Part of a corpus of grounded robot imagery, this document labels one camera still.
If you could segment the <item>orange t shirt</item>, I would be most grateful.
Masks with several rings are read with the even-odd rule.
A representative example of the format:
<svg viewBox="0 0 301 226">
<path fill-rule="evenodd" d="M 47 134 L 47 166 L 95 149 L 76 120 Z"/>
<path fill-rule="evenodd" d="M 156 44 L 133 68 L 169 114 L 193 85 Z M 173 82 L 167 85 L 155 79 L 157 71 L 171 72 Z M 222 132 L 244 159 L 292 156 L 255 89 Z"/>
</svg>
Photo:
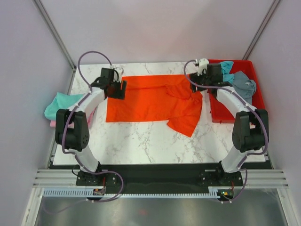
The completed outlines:
<svg viewBox="0 0 301 226">
<path fill-rule="evenodd" d="M 184 75 L 127 76 L 124 80 L 125 99 L 108 99 L 106 122 L 167 121 L 174 131 L 192 136 L 203 96 L 191 91 Z"/>
</svg>

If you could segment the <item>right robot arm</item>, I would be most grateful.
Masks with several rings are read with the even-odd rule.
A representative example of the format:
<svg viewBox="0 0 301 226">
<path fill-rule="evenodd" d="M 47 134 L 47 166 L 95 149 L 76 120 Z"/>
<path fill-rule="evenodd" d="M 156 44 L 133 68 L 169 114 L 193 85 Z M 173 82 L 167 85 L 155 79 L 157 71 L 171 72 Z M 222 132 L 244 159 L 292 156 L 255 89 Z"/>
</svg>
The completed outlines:
<svg viewBox="0 0 301 226">
<path fill-rule="evenodd" d="M 229 83 L 223 81 L 220 64 L 205 59 L 194 61 L 197 72 L 186 75 L 192 92 L 208 90 L 234 116 L 233 147 L 218 163 L 214 178 L 227 185 L 249 156 L 264 155 L 269 144 L 269 118 L 265 109 L 257 109 L 246 102 Z"/>
</svg>

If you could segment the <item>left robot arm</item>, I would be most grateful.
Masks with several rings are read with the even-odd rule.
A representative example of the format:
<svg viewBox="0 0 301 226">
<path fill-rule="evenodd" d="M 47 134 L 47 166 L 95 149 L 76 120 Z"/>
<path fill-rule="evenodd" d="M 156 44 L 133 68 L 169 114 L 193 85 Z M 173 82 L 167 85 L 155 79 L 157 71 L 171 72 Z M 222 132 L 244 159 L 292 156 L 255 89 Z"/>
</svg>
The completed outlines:
<svg viewBox="0 0 301 226">
<path fill-rule="evenodd" d="M 61 145 L 64 154 L 74 156 L 80 167 L 77 186 L 105 184 L 101 164 L 88 145 L 90 134 L 87 118 L 107 98 L 125 99 L 126 86 L 127 82 L 121 80 L 115 68 L 102 68 L 100 77 L 89 84 L 88 91 L 79 101 L 56 113 L 55 141 Z"/>
</svg>

